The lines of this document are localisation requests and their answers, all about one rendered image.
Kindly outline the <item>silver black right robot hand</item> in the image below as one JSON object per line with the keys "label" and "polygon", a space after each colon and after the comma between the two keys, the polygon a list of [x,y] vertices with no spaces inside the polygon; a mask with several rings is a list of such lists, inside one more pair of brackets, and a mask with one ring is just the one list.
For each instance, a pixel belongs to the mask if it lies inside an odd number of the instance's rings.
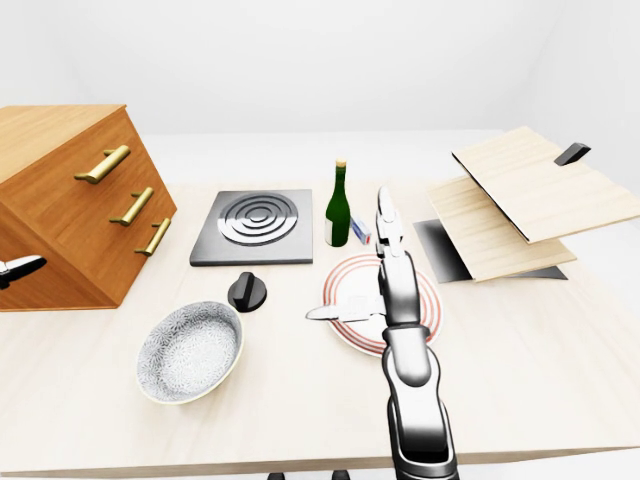
{"label": "silver black right robot hand", "polygon": [[402,222],[386,186],[378,191],[376,230],[376,253],[381,260],[378,274],[380,293],[351,297],[341,304],[314,308],[306,313],[306,319],[353,323],[382,315],[388,326],[420,323],[415,267],[410,254],[403,248]]}

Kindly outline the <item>white plate with red rings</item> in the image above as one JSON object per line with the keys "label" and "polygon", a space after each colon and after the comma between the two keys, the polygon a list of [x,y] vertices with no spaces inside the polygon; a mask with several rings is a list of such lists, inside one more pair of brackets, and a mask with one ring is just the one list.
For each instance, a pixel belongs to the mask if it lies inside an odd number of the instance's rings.
{"label": "white plate with red rings", "polygon": [[[375,254],[359,254],[339,262],[327,274],[322,298],[324,304],[339,305],[352,297],[372,297],[379,294],[378,273],[381,260]],[[420,297],[420,324],[426,326],[431,344],[440,333],[444,308],[433,282],[420,270],[416,270]],[[329,327],[347,345],[356,350],[380,358],[386,347],[382,333],[386,328],[383,318],[343,323],[330,321]]]}

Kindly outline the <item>flat dark stove plate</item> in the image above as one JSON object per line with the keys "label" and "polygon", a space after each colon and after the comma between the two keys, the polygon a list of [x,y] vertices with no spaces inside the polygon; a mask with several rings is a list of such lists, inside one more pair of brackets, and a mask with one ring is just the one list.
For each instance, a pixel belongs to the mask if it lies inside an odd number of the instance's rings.
{"label": "flat dark stove plate", "polygon": [[312,191],[219,192],[189,262],[194,267],[311,264]]}

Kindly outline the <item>patterned grey white bowl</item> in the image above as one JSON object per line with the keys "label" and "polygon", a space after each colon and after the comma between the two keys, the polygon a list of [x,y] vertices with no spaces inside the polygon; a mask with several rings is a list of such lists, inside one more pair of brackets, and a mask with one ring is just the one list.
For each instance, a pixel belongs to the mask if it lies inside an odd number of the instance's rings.
{"label": "patterned grey white bowl", "polygon": [[137,384],[159,404],[198,400],[231,374],[244,340],[242,321],[231,307],[214,301],[185,305],[146,337],[137,358]]}

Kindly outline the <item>green wine bottle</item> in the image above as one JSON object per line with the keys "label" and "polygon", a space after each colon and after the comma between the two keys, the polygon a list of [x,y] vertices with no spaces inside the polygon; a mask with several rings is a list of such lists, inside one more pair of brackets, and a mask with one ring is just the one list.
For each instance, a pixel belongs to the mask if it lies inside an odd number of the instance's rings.
{"label": "green wine bottle", "polygon": [[336,160],[334,190],[325,213],[325,241],[332,247],[342,247],[348,241],[350,207],[345,191],[346,161]]}

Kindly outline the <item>round black stove knob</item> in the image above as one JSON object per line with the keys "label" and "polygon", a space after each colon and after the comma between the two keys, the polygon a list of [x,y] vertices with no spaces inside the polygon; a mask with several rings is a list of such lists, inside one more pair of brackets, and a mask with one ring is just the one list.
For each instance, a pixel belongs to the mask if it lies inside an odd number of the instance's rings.
{"label": "round black stove knob", "polygon": [[227,293],[229,304],[240,313],[257,310],[266,298],[265,283],[251,272],[242,272]]}

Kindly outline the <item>pale wooden two-board rack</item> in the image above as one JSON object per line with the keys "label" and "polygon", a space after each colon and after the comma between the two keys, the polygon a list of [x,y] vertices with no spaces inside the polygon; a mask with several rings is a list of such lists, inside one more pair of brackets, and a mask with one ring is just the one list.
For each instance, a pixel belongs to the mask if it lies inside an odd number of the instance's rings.
{"label": "pale wooden two-board rack", "polygon": [[520,127],[453,152],[463,175],[427,194],[472,280],[571,262],[562,238],[640,217],[640,198],[584,157],[556,165],[567,148]]}

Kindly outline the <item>small black block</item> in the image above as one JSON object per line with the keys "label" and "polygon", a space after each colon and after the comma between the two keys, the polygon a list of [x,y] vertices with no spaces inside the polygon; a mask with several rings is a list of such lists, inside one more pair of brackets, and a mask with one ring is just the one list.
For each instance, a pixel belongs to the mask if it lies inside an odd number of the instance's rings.
{"label": "small black block", "polygon": [[564,152],[562,152],[554,163],[558,166],[566,166],[579,161],[591,148],[584,143],[574,142]]}

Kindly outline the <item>small wooden drawer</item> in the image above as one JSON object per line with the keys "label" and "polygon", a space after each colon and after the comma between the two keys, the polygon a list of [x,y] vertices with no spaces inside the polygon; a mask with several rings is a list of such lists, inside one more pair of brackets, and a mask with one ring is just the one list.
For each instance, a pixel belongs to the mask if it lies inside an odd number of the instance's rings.
{"label": "small wooden drawer", "polygon": [[[152,187],[154,194],[129,226],[110,223],[111,217],[121,216],[132,205],[132,192]],[[80,260],[88,278],[109,299],[119,305],[147,260],[134,252],[144,248],[155,233],[151,226],[172,217],[176,206],[161,182],[145,181],[133,187],[119,187],[100,201],[81,222]]]}

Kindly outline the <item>medium wooden drawer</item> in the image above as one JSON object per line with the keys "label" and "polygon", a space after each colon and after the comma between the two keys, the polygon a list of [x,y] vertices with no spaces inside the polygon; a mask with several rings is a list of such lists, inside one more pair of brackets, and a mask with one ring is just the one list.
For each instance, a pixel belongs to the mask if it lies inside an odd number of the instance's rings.
{"label": "medium wooden drawer", "polygon": [[74,166],[54,186],[40,219],[81,267],[99,276],[138,263],[176,206],[146,150],[122,145]]}

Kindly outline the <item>large wooden drawer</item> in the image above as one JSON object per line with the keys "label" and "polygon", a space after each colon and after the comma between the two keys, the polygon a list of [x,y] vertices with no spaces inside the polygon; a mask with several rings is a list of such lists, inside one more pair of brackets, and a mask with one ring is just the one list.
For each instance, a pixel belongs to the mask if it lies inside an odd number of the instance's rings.
{"label": "large wooden drawer", "polygon": [[50,232],[40,216],[61,178],[128,144],[146,150],[123,105],[0,108],[0,201]]}

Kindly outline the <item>wooden cabinet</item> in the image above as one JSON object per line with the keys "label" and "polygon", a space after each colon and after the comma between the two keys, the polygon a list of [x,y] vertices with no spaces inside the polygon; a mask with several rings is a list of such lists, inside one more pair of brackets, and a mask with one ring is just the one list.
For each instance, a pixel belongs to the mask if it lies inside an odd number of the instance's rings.
{"label": "wooden cabinet", "polygon": [[125,106],[0,109],[0,311],[118,307],[175,211]]}

